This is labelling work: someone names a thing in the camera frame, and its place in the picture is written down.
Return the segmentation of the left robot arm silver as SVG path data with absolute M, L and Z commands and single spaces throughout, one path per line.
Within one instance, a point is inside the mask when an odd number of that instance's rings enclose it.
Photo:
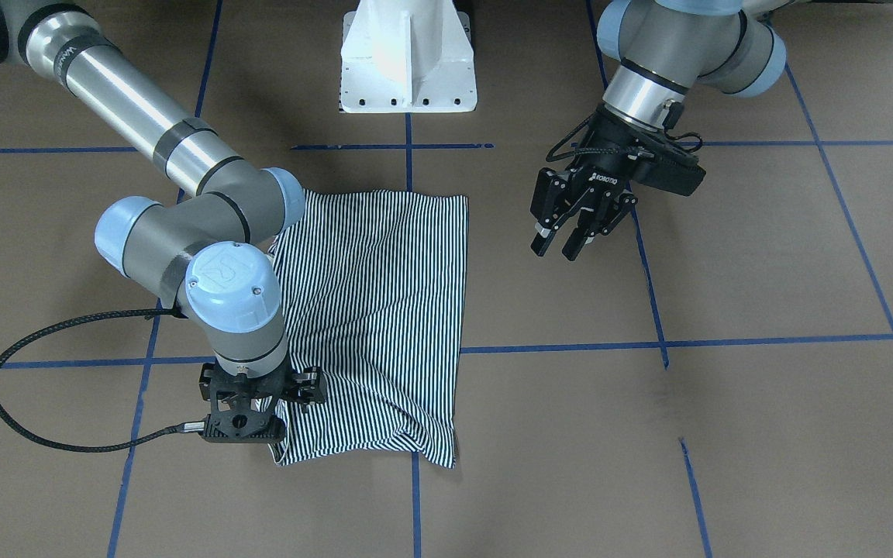
M 631 184 L 692 195 L 705 177 L 697 147 L 672 135 L 697 84 L 754 98 L 775 84 L 787 47 L 764 16 L 784 1 L 613 1 L 595 27 L 599 53 L 618 68 L 593 113 L 553 145 L 530 205 L 532 251 L 542 257 L 570 218 L 574 260 L 637 204 Z

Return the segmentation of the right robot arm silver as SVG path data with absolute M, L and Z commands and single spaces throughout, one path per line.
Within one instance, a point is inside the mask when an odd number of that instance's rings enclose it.
M 114 202 L 95 246 L 160 308 L 205 332 L 214 353 L 199 388 L 210 405 L 196 422 L 160 436 L 196 433 L 211 443 L 279 443 L 279 401 L 325 400 L 318 367 L 291 364 L 280 281 L 258 244 L 293 226 L 305 190 L 280 168 L 257 169 L 217 132 L 167 95 L 68 1 L 0 1 L 0 64 L 31 68 L 81 100 L 184 193 L 163 205 L 141 195 Z

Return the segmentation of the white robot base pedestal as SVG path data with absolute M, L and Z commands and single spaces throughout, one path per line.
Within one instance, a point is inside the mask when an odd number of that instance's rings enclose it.
M 471 1 L 360 1 L 343 16 L 340 110 L 462 113 L 478 106 Z

